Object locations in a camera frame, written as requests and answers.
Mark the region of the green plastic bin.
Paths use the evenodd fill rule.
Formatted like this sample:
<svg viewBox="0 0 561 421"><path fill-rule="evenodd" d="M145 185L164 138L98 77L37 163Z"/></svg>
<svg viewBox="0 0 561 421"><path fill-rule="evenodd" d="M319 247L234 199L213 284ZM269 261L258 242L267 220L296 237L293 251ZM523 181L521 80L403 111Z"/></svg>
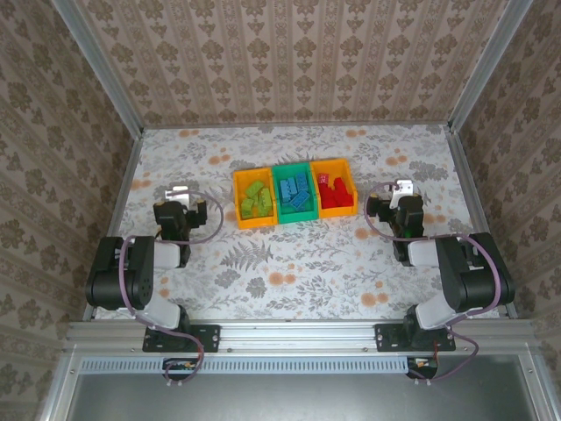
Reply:
<svg viewBox="0 0 561 421"><path fill-rule="evenodd" d="M318 218L318 204L316 199L316 190L312 181L312 174L308 162L301 162L295 164L279 165L272 168L273 172L273 186L276 194L278 219L280 224L289 224L302 221L310 221ZM294 177L298 173L305 173L308 182L308 192L310 194L309 200L305 203L303 211L294 213L284 213L281 209L283 202L281 201L281 192L286 190L281 186L281 180L289 177Z"/></svg>

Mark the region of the floral tablecloth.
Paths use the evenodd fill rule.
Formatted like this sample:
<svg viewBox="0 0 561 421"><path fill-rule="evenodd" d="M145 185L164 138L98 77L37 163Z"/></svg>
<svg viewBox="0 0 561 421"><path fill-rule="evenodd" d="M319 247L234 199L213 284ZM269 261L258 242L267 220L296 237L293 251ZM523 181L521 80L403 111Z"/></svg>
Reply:
<svg viewBox="0 0 561 421"><path fill-rule="evenodd" d="M176 185L212 198L183 269L159 269L154 291L197 319L400 318L441 288L435 268L406 268L362 215L238 228L233 173L347 159L361 196L410 179L427 234L472 231L444 126L151 130L143 139L121 236L154 234L153 204Z"/></svg>

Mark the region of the orange plastic bin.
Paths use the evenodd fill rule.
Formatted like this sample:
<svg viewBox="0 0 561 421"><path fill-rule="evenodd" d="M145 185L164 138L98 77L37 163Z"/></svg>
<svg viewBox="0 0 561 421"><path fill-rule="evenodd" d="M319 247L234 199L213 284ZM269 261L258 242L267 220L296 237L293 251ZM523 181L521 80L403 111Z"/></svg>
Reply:
<svg viewBox="0 0 561 421"><path fill-rule="evenodd" d="M245 189L253 182L260 180L264 183L263 188L268 188L273 199L273 211L268 218L259 218L258 211L254 218L242 219L240 215L240 203L246 198ZM273 226L278 223L276 196L273 188L273 174L270 168L254 168L239 170L233 173L234 203L240 229L254 229L264 226Z"/></svg>
<svg viewBox="0 0 561 421"><path fill-rule="evenodd" d="M352 172L347 159L331 159L322 161L311 161L309 163L312 174L312 181L316 189L318 202L319 218L335 218L353 216L358 213L358 191L352 178ZM318 175L321 173L330 175L330 187L334 188L333 182L337 177L341 177L347 188L348 194L353 195L354 205L352 207L341 207L323 209L318 188Z"/></svg>

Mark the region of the aluminium table side rail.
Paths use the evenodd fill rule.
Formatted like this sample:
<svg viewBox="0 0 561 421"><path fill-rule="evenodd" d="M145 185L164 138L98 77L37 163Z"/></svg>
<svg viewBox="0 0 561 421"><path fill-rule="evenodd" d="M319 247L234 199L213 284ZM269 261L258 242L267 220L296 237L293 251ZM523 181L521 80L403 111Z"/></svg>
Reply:
<svg viewBox="0 0 561 421"><path fill-rule="evenodd" d="M120 190L117 195L117 200L115 203L115 208L110 220L110 225L106 236L115 236L119 233L120 225L124 215L124 209L128 200L129 192L131 190L132 181L134 174L139 163L140 153L143 146L143 139L139 137L133 140L131 154L127 161L127 166L124 171L123 180L121 183Z"/></svg>
<svg viewBox="0 0 561 421"><path fill-rule="evenodd" d="M454 168L469 211L472 228L476 232L490 232L486 215L479 199L476 184L459 135L447 125L444 127Z"/></svg>

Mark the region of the aluminium frame post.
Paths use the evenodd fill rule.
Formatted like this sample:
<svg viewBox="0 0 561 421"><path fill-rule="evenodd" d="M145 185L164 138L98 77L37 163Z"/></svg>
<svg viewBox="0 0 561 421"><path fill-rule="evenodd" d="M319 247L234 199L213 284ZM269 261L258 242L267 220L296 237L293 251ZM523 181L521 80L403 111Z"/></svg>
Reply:
<svg viewBox="0 0 561 421"><path fill-rule="evenodd" d="M102 50L102 46L87 23L84 14L75 0L52 1L128 132L134 139L140 139L144 126L140 115L134 109L124 85L118 80L117 72L110 65L109 55Z"/></svg>
<svg viewBox="0 0 561 421"><path fill-rule="evenodd" d="M508 0L479 61L448 119L451 132L459 132L489 82L533 0Z"/></svg>

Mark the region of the grey metal panel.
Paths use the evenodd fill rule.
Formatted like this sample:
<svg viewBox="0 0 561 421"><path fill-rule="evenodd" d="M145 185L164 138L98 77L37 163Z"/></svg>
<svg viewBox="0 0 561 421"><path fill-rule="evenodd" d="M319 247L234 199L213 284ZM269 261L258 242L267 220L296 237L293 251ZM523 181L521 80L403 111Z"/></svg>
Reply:
<svg viewBox="0 0 561 421"><path fill-rule="evenodd" d="M86 375L67 421L537 421L514 380L399 375Z"/></svg>

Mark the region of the aluminium lower frame bar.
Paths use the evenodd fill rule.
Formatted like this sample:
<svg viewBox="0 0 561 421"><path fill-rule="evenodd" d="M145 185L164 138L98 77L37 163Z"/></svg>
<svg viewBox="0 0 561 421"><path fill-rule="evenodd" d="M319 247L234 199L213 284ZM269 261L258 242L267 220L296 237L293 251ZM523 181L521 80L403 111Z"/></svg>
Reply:
<svg viewBox="0 0 561 421"><path fill-rule="evenodd" d="M81 363L82 357L76 352L62 354L39 421L67 421L80 377Z"/></svg>
<svg viewBox="0 0 561 421"><path fill-rule="evenodd" d="M524 381L537 421L550 421L552 415L549 398L547 397L541 371L538 369L536 356L527 349L519 357Z"/></svg>

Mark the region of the aluminium table back rail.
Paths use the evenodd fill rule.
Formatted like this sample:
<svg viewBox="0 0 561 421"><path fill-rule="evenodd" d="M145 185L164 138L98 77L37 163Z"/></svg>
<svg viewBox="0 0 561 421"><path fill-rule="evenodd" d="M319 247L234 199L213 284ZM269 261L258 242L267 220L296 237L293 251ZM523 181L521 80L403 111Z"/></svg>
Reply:
<svg viewBox="0 0 561 421"><path fill-rule="evenodd" d="M411 126L411 125L444 125L449 127L447 121L344 121L344 122L272 122L272 123L234 123L234 124L198 124L198 125L146 125L142 131L148 130L180 130L180 129L230 129L230 128L277 128L277 127L313 127L313 126L336 126L336 127L361 127L361 126Z"/></svg>

